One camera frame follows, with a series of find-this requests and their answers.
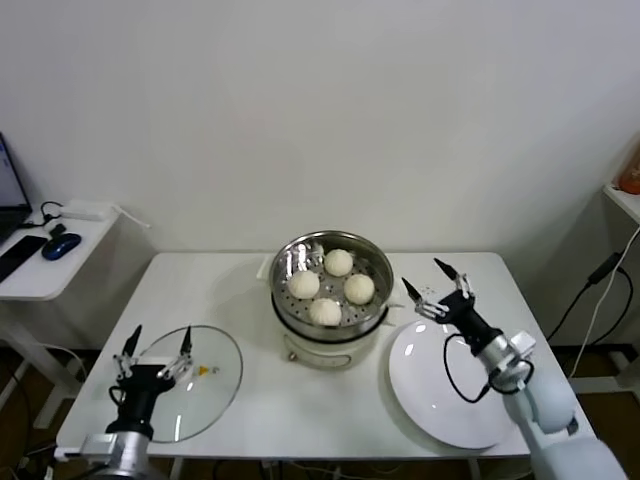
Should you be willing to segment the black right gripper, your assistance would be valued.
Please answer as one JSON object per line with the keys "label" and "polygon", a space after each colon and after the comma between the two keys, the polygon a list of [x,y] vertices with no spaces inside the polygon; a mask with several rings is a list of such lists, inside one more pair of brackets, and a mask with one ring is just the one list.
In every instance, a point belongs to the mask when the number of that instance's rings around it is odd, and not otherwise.
{"label": "black right gripper", "polygon": [[495,338],[502,336],[503,331],[490,326],[475,310],[476,297],[473,295],[468,275],[458,272],[452,265],[438,258],[434,261],[458,291],[452,292],[438,303],[433,303],[424,299],[419,291],[403,278],[402,282],[414,303],[415,312],[439,324],[453,325],[463,336],[471,353],[480,354]]}

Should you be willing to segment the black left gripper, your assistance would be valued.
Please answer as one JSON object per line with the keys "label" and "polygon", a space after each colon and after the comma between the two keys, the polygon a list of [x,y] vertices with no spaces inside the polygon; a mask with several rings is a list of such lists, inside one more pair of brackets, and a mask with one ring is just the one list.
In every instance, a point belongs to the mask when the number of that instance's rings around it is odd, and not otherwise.
{"label": "black left gripper", "polygon": [[108,390],[116,405],[117,418],[106,427],[106,433],[135,432],[153,435],[151,417],[160,395],[176,385],[176,380],[193,364],[191,327],[186,328],[179,355],[162,367],[156,364],[136,365],[135,349],[142,331],[138,325],[125,341],[120,354],[114,355],[117,383]]}

